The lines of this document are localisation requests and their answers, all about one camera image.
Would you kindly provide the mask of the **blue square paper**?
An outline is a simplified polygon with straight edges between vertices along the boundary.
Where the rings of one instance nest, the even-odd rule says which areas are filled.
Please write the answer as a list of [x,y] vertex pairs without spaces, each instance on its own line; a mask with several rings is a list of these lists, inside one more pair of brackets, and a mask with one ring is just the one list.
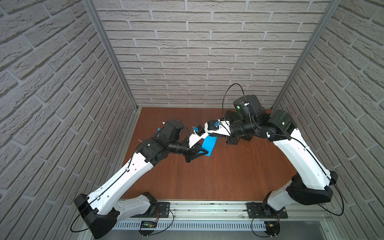
[[207,157],[211,156],[212,151],[216,145],[217,139],[218,139],[217,137],[211,137],[211,136],[207,136],[204,139],[203,144],[202,144],[202,148],[208,152],[206,154]]

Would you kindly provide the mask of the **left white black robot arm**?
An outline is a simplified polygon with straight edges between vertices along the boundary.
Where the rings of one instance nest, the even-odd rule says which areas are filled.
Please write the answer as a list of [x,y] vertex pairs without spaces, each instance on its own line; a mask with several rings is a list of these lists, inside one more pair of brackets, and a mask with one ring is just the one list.
[[180,120],[164,122],[164,126],[152,137],[137,146],[130,160],[109,180],[90,194],[79,194],[74,199],[78,216],[96,240],[109,233],[119,221],[132,216],[152,216],[155,213],[158,202],[148,192],[126,201],[120,198],[169,154],[182,155],[190,162],[209,153],[199,143],[209,136],[207,125],[193,127],[192,133],[181,140],[183,130],[185,125]]

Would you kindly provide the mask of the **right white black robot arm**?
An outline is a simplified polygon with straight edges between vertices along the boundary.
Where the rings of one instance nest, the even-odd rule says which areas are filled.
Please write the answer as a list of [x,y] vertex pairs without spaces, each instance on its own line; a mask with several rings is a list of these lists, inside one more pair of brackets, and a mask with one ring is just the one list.
[[297,173],[287,184],[267,194],[260,206],[266,217],[278,215],[286,206],[299,203],[319,205],[329,203],[338,180],[305,143],[296,123],[285,111],[267,113],[255,95],[245,95],[233,102],[235,111],[227,111],[222,119],[205,123],[211,136],[225,136],[227,143],[236,145],[240,138],[267,139],[287,157]]

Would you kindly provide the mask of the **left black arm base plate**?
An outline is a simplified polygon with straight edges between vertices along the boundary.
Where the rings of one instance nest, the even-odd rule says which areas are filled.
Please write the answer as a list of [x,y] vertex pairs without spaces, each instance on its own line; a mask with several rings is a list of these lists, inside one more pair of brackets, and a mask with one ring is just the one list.
[[157,202],[151,204],[147,212],[142,215],[135,215],[132,218],[168,218],[170,214],[170,202]]

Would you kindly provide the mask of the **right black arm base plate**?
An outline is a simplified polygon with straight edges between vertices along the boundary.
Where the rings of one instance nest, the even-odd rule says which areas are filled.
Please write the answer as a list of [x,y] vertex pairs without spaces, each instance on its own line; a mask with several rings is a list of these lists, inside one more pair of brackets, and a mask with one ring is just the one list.
[[285,208],[274,210],[267,204],[259,202],[246,203],[247,213],[250,219],[287,219],[288,213]]

